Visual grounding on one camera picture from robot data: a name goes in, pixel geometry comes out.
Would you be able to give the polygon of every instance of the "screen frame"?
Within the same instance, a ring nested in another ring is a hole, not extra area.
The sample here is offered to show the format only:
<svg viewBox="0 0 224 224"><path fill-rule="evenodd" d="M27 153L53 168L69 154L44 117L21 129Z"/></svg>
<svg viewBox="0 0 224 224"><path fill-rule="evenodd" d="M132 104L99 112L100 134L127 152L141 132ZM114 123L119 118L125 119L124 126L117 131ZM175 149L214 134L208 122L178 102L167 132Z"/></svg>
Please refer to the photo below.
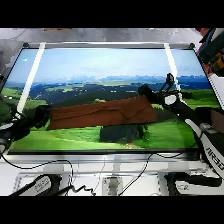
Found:
<svg viewBox="0 0 224 224"><path fill-rule="evenodd" d="M4 81L0 85L0 91L4 87L12 68L14 67L21 51L23 49L39 49L41 43L24 43L19 54L17 55L13 66L5 75ZM194 50L195 45L192 43L169 43L170 49ZM131 49L164 49L164 43L160 42L58 42L58 43L45 43L45 49L50 48L131 48ZM148 155L163 153L169 156L170 153L182 153L176 158L168 160L190 160L195 161L199 159L198 148L191 149L143 149L143 150L63 150L63 151L28 151L16 150L6 152L6 158L15 162L32 162L36 161L49 161L57 159L69 159L70 161L102 161L102 157L106 161L114 161L114 155L120 161L145 161ZM153 156L153 161L163 161L164 158L158 155Z"/></svg>

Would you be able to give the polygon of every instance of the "landscape image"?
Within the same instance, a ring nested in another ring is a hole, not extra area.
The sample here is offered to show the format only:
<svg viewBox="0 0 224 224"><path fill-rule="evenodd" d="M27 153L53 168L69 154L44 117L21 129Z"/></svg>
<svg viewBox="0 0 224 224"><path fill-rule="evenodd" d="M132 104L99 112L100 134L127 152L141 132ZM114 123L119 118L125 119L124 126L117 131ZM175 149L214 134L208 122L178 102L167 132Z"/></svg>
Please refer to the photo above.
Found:
<svg viewBox="0 0 224 224"><path fill-rule="evenodd" d="M38 49L24 49L1 91L0 122L17 108ZM193 50L173 49L183 100L192 108L219 107ZM159 91L171 72L163 49L45 49L23 114L33 117L38 105L55 108L107 102L138 96L148 84ZM10 150L142 150L188 149L193 132L175 114L153 104L158 122L61 130L32 128Z"/></svg>

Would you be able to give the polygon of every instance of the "gray floor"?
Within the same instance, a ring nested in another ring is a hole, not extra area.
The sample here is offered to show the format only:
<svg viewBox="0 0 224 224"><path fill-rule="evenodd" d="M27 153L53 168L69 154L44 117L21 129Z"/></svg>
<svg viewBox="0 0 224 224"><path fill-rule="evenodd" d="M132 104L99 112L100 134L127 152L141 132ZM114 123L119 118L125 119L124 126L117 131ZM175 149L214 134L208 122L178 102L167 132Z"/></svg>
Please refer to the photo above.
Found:
<svg viewBox="0 0 224 224"><path fill-rule="evenodd" d="M192 28L73 28L50 31L43 28L0 28L0 39L25 42L190 42L198 47L201 38L200 33Z"/></svg>

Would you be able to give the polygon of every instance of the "television screen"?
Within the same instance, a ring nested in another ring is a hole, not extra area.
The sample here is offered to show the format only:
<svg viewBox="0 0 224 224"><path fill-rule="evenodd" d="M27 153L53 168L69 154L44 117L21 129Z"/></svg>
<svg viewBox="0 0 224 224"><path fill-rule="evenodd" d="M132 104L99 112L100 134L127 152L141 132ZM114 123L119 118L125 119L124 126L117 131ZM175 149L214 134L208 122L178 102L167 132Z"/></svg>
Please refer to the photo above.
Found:
<svg viewBox="0 0 224 224"><path fill-rule="evenodd" d="M1 91L2 123L10 117L9 108L18 108L20 104L37 52L38 49L21 51ZM193 109L220 107L195 52L171 52L183 100ZM138 88L145 83L158 91L169 72L164 49L45 49L23 113L32 117L38 105L60 108L131 98L138 96ZM48 131L48 121L45 127L32 128L28 136L14 142L10 151L164 151L197 147L190 127L162 106L152 106L158 114L156 123Z"/></svg>

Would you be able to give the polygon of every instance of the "blue sky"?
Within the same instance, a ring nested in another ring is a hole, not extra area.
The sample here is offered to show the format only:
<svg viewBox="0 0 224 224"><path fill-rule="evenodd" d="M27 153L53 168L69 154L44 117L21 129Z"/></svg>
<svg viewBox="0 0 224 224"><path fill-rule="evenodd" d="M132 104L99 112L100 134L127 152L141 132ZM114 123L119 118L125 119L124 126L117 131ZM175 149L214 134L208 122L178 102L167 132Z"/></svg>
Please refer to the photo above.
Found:
<svg viewBox="0 0 224 224"><path fill-rule="evenodd" d="M24 49L9 81L26 82L38 49ZM204 75L193 51L173 49L178 75ZM164 76L171 72L164 49L45 49L34 82L66 82L72 77Z"/></svg>

